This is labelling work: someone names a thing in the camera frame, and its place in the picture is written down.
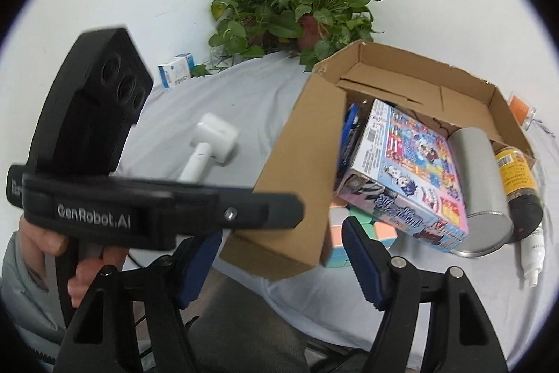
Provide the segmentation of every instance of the gray metal can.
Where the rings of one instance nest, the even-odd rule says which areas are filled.
[[[448,139],[466,205],[468,237],[453,253],[473,258],[501,248],[513,232],[507,196],[483,130],[461,128]]]

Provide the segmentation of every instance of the white spray bottle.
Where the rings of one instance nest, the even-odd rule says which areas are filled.
[[[542,224],[539,224],[533,233],[521,240],[521,263],[529,288],[538,284],[538,275],[543,270],[545,256],[543,229]]]

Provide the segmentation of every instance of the white tablecloth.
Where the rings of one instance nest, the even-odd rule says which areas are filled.
[[[213,166],[205,182],[253,186],[286,122],[308,73],[297,59],[281,53],[253,59],[218,75],[197,78],[150,95],[140,122],[130,132],[118,172],[131,177],[177,179],[192,152],[192,128],[211,111],[240,128],[239,147],[226,166]],[[476,259],[444,254],[409,236],[400,236],[391,254],[404,256],[416,267],[444,272],[460,266],[477,291],[509,366],[519,360],[537,334],[558,291],[559,157],[553,139],[537,125],[528,133],[545,170],[544,199],[551,217],[544,221],[546,260],[536,288],[525,286],[519,248],[506,245]],[[161,252],[133,252],[147,264]],[[312,271],[271,282],[250,275],[219,258],[221,272],[264,297],[270,306],[302,332],[324,341],[368,350],[382,314],[361,293],[351,267]],[[408,366],[418,368],[424,351],[429,316],[421,304]]]

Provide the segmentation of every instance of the black lid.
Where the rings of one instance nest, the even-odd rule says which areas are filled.
[[[508,244],[528,237],[541,223],[543,218],[542,203],[535,194],[524,194],[509,201],[510,219],[513,221],[513,233]]]

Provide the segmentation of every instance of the finger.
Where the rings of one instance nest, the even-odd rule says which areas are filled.
[[[66,236],[36,227],[23,218],[23,215],[20,217],[20,232],[23,232],[41,252],[51,256],[60,256],[66,251],[68,246],[68,238]]]
[[[84,285],[80,283],[77,277],[73,277],[68,280],[68,294],[72,298],[72,306],[74,308],[79,307],[82,303],[83,297],[86,295],[89,285]]]
[[[112,264],[122,271],[122,266],[124,266],[129,250],[120,246],[106,246],[103,250],[103,263]]]
[[[104,262],[99,258],[84,259],[75,268],[75,276],[81,285],[89,286],[103,266]]]
[[[35,271],[44,280],[46,276],[45,254],[41,252],[41,249],[25,234],[25,232],[18,232],[17,240],[27,267]]]

